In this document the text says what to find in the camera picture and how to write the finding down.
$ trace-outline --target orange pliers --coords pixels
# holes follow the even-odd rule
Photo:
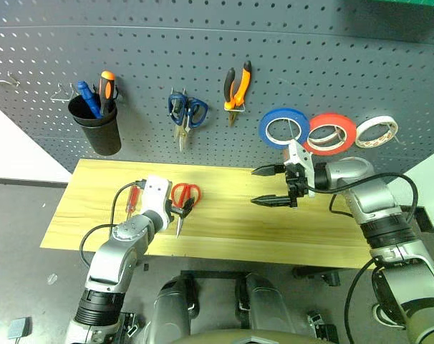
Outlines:
[[[250,61],[245,61],[243,66],[243,74],[241,77],[241,82],[239,83],[238,91],[234,96],[233,96],[233,86],[234,86],[234,77],[235,77],[234,68],[230,68],[230,70],[226,75],[225,83],[223,84],[223,95],[225,97],[225,103],[223,104],[223,108],[226,111],[230,112],[228,114],[228,123],[230,126],[233,125],[234,120],[236,119],[236,113],[242,113],[246,109],[246,107],[244,106],[244,95],[246,94],[246,91],[249,88],[249,84],[251,83],[251,73],[252,73],[252,64]]]
[[[180,193],[179,199],[177,201],[176,198],[176,191],[178,189],[182,188],[182,191]],[[195,190],[197,193],[195,197],[195,203],[193,203],[193,206],[195,206],[201,199],[201,190],[198,185],[195,184],[188,184],[188,183],[179,183],[174,185],[173,189],[171,190],[171,198],[173,200],[173,205],[177,206],[179,208],[183,208],[184,203],[190,199],[192,196],[192,190]]]

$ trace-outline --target white wall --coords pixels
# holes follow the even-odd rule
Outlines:
[[[434,154],[411,168],[406,174],[416,183],[419,191],[418,205],[425,207],[434,225]],[[399,204],[411,204],[411,188],[406,181],[395,179],[389,183],[389,188]]]
[[[68,182],[70,176],[0,111],[0,178]]]

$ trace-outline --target blue scissors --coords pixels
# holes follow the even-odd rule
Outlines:
[[[179,140],[179,151],[183,151],[190,129],[199,127],[208,113],[208,105],[182,92],[172,89],[168,98],[169,116],[175,123],[174,141]]]

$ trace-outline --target pegboard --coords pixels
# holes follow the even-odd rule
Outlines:
[[[223,80],[253,65],[246,112],[228,127]],[[400,143],[355,145],[377,171],[406,171],[434,153],[434,8],[373,1],[0,1],[0,109],[65,168],[97,155],[49,97],[69,82],[117,75],[122,150],[115,160],[257,167],[281,160],[258,137],[274,108],[335,111],[360,124],[391,115]],[[182,153],[170,89],[206,101]],[[288,128],[280,128],[280,134]]]

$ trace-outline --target screwdriver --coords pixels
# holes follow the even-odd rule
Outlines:
[[[126,219],[128,220],[132,213],[136,210],[136,205],[138,204],[140,194],[140,188],[136,185],[131,186],[130,195],[126,202]]]
[[[77,83],[77,88],[79,89],[80,94],[82,95],[82,98],[88,104],[88,107],[90,108],[90,110],[93,113],[93,115],[97,119],[102,118],[101,115],[100,115],[100,108],[97,106],[95,94],[90,91],[90,88],[88,87],[88,84],[85,81],[80,80]]]
[[[101,116],[108,114],[112,109],[115,89],[115,74],[105,70],[100,78]]]

